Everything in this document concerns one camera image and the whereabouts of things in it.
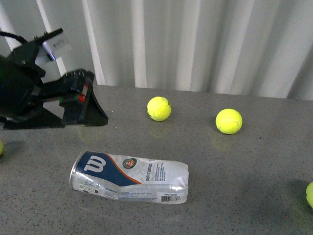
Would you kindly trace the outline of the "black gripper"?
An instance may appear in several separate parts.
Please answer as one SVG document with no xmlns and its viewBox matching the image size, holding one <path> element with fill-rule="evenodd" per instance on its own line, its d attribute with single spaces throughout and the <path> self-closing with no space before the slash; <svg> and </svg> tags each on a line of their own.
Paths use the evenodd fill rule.
<svg viewBox="0 0 313 235">
<path fill-rule="evenodd" d="M 103 126 L 108 117 L 93 92 L 94 73 L 78 69 L 65 73 L 60 79 L 35 86 L 25 113 L 2 118 L 3 129 L 64 128 L 65 125 Z M 59 118 L 43 107 L 43 103 L 59 100 L 64 108 Z"/>
</svg>

